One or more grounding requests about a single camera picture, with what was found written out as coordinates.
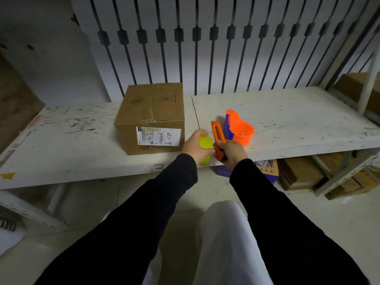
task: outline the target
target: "white pants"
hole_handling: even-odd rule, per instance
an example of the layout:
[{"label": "white pants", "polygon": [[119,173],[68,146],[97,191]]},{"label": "white pants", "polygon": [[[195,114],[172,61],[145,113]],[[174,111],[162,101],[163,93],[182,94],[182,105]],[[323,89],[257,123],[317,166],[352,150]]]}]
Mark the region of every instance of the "white pants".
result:
[{"label": "white pants", "polygon": [[195,231],[199,255],[193,285],[271,285],[256,239],[239,205],[212,204]]}]

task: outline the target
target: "yellow tape piece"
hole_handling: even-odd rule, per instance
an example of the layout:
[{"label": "yellow tape piece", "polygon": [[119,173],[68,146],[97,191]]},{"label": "yellow tape piece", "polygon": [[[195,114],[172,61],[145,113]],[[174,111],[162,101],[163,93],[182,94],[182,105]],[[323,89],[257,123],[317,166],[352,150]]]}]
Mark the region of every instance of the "yellow tape piece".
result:
[{"label": "yellow tape piece", "polygon": [[12,180],[16,172],[1,174],[2,179]]}]

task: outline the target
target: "person's right hand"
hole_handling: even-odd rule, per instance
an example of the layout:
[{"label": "person's right hand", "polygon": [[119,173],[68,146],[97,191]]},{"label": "person's right hand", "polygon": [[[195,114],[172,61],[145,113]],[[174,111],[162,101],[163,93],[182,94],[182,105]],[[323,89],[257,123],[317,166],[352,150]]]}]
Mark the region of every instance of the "person's right hand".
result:
[{"label": "person's right hand", "polygon": [[226,140],[226,142],[224,143],[224,142],[218,140],[217,144],[221,149],[224,149],[224,153],[226,154],[226,156],[228,158],[228,160],[221,161],[221,162],[231,172],[241,160],[248,158],[248,155],[245,152],[242,144],[240,144],[239,142],[235,142],[232,140]]}]

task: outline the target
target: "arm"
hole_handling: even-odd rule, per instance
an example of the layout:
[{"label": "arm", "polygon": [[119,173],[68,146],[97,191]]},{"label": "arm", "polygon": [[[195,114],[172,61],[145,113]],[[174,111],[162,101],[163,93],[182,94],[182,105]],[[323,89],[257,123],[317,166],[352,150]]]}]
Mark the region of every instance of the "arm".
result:
[{"label": "arm", "polygon": [[230,183],[248,213],[274,284],[367,284],[354,260],[268,181],[241,145],[236,150],[225,147]]},{"label": "arm", "polygon": [[204,133],[196,131],[183,154],[55,258],[36,284],[57,278],[60,283],[141,284],[179,198],[198,180],[197,163],[214,152],[200,148]]}]

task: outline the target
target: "orange utility knife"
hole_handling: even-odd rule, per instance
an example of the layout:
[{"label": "orange utility knife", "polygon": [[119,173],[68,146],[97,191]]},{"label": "orange utility knife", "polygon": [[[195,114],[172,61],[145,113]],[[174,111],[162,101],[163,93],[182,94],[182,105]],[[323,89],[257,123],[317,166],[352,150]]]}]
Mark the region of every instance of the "orange utility knife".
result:
[{"label": "orange utility knife", "polygon": [[[211,127],[212,127],[212,134],[214,135],[215,143],[217,140],[226,142],[226,139],[224,139],[223,131],[221,130],[220,123],[218,121],[211,121]],[[215,153],[216,160],[218,161],[227,160],[227,156],[224,152],[224,149],[220,148],[218,144],[216,144],[215,151],[216,151]]]}]

